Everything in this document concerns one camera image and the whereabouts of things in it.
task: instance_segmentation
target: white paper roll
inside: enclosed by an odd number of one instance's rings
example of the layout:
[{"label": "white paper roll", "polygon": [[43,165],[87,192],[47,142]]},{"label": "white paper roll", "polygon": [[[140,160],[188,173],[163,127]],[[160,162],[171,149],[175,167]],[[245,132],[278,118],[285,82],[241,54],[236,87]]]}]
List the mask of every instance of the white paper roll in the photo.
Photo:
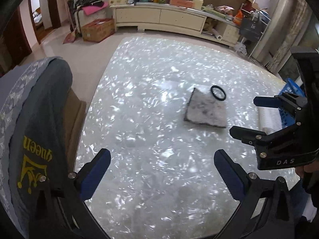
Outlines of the white paper roll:
[{"label": "white paper roll", "polygon": [[279,109],[257,107],[259,111],[259,130],[267,135],[282,129]]},{"label": "white paper roll", "polygon": [[223,37],[214,28],[212,29],[212,33],[215,35],[216,39],[222,40]]}]

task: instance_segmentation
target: gray cloth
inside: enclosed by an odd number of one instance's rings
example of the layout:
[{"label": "gray cloth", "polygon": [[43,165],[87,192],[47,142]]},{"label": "gray cloth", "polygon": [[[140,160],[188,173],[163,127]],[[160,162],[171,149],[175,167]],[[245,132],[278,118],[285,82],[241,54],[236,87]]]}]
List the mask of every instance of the gray cloth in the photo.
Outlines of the gray cloth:
[{"label": "gray cloth", "polygon": [[212,94],[204,94],[194,88],[187,105],[184,120],[195,124],[226,128],[225,104],[215,99]]},{"label": "gray cloth", "polygon": [[45,58],[15,67],[0,79],[0,201],[5,211],[24,236],[11,201],[9,188],[9,143],[15,130],[16,120],[30,90],[55,58]]},{"label": "gray cloth", "polygon": [[63,108],[72,85],[69,65],[52,60],[25,100],[10,142],[9,186],[22,230],[28,234],[29,217],[38,197],[42,175],[61,188],[67,177]]}]

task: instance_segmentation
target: cabinet drawer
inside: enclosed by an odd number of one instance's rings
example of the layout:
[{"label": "cabinet drawer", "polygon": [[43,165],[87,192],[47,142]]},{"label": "cabinet drawer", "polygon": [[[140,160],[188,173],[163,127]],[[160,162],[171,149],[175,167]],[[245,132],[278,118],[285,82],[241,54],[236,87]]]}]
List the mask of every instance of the cabinet drawer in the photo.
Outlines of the cabinet drawer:
[{"label": "cabinet drawer", "polygon": [[160,24],[174,25],[200,31],[205,18],[173,10],[164,10],[160,14]]},{"label": "cabinet drawer", "polygon": [[239,28],[226,23],[219,23],[215,28],[223,37],[223,40],[236,44],[239,39]]},{"label": "cabinet drawer", "polygon": [[160,9],[118,8],[117,23],[159,23]]}]

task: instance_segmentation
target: orange bag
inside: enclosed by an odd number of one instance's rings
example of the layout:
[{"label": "orange bag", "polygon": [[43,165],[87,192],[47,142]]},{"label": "orange bag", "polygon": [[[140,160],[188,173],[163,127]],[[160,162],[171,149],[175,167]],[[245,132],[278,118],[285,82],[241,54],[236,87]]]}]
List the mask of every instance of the orange bag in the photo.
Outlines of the orange bag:
[{"label": "orange bag", "polygon": [[234,17],[234,19],[232,20],[233,23],[237,24],[237,25],[241,25],[241,21],[243,19],[243,14],[241,12],[241,10],[238,11],[238,13],[236,14],[236,16]]}]

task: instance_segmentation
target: black bag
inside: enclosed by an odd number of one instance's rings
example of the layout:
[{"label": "black bag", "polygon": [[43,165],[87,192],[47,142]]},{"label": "black bag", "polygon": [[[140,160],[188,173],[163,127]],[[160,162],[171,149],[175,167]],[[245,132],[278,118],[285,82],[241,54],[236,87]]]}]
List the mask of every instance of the black bag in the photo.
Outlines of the black bag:
[{"label": "black bag", "polygon": [[257,42],[262,35],[263,23],[257,19],[256,21],[243,18],[239,29],[239,34],[246,39]]},{"label": "black bag", "polygon": [[96,5],[96,3],[98,2],[103,2],[103,0],[77,0],[74,4],[74,7],[75,9],[78,7],[78,6],[89,6],[89,5]]}]

